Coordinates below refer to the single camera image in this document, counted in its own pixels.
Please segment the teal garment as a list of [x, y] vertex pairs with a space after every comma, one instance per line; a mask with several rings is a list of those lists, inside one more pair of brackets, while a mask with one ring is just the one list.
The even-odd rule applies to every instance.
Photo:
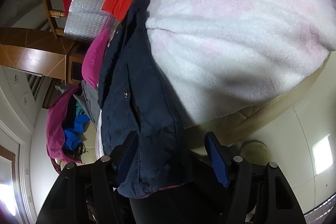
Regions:
[[85, 111], [83, 110], [83, 107], [79, 102], [76, 102], [76, 116], [85, 114]]

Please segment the purple velvet garment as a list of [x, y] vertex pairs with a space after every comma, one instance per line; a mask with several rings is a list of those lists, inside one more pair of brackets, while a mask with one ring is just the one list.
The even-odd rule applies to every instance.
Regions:
[[60, 174], [61, 167], [55, 159], [59, 159], [63, 163], [75, 162], [81, 164], [81, 159], [76, 159], [73, 156], [68, 156], [63, 153], [63, 145], [65, 143], [65, 135], [62, 128], [62, 123], [67, 116], [68, 104], [78, 89], [81, 83], [77, 83], [69, 87], [62, 93], [48, 109], [46, 121], [46, 150], [47, 155], [53, 165], [54, 170]]

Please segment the navy blue puffer jacket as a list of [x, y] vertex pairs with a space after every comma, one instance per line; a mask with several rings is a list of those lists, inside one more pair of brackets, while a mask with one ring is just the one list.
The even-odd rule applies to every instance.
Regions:
[[106, 49], [98, 82], [105, 153], [134, 131], [138, 149], [121, 195], [144, 198], [182, 185], [183, 128], [168, 83], [151, 54], [145, 26], [150, 0], [133, 0]]

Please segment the white fleece blanket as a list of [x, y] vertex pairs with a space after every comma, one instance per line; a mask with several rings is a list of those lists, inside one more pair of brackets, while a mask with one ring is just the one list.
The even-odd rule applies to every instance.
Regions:
[[145, 26], [186, 139], [322, 67], [335, 50], [335, 0], [150, 0]]

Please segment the magenta pillow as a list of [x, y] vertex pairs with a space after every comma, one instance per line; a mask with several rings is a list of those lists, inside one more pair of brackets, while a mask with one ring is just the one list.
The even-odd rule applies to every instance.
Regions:
[[91, 87], [96, 88], [99, 73], [109, 42], [110, 29], [104, 29], [90, 44], [82, 63], [82, 76]]

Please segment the cream leather sofa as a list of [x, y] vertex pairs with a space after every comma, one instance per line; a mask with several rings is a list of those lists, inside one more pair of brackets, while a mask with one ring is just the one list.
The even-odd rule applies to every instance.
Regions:
[[[189, 148], [199, 155], [203, 155], [205, 152], [204, 136], [208, 131], [213, 131], [223, 144], [235, 144], [247, 138], [296, 103], [316, 82], [322, 70], [323, 67], [319, 68], [294, 89], [268, 103], [250, 106], [226, 117], [188, 128], [185, 137]], [[70, 102], [67, 110], [67, 114], [69, 113]]]

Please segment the blue garment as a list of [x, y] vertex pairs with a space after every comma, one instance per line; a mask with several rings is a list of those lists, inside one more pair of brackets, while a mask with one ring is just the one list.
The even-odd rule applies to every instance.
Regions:
[[75, 151], [79, 144], [82, 143], [79, 135], [85, 132], [86, 125], [90, 122], [86, 114], [79, 114], [74, 119], [66, 119], [63, 124], [63, 132], [65, 136], [64, 148]]

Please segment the grey garment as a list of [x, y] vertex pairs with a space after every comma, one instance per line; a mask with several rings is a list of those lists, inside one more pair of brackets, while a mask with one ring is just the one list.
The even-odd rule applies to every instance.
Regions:
[[86, 80], [82, 80], [78, 90], [73, 94], [75, 100], [84, 110], [89, 119], [98, 125], [100, 106], [98, 105], [98, 90], [93, 88]]

